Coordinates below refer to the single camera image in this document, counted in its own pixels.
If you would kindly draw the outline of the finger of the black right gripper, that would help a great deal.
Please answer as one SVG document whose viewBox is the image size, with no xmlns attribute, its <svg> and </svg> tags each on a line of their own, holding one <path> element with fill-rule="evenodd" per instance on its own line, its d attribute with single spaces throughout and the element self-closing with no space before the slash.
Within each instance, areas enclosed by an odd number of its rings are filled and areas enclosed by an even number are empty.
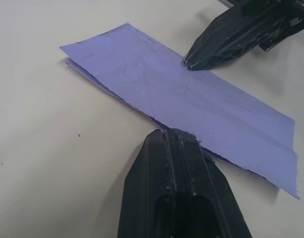
<svg viewBox="0 0 304 238">
<path fill-rule="evenodd" d="M 230 8 L 195 40 L 185 65 L 223 65 L 259 46 L 264 51 L 283 40 L 294 13 L 288 8 Z"/>
<path fill-rule="evenodd" d="M 188 52 L 188 69 L 214 69 L 242 57 L 259 45 L 267 51 L 303 29 L 303 24 L 209 24 Z"/>
</svg>

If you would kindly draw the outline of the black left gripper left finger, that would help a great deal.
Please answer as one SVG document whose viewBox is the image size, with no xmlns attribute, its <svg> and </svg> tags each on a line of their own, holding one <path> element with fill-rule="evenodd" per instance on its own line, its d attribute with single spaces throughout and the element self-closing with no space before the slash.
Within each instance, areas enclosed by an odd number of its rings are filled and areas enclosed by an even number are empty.
<svg viewBox="0 0 304 238">
<path fill-rule="evenodd" d="M 171 237 L 174 191 L 167 140 L 157 129 L 146 136 L 124 180 L 118 237 Z"/>
</svg>

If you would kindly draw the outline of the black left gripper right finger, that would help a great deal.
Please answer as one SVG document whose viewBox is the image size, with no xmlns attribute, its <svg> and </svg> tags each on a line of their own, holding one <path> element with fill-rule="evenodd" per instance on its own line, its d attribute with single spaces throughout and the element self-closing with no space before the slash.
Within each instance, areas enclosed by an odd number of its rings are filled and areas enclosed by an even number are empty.
<svg viewBox="0 0 304 238">
<path fill-rule="evenodd" d="M 190 133 L 168 129 L 175 180 L 175 238 L 249 238 L 230 185 L 212 156 Z"/>
</svg>

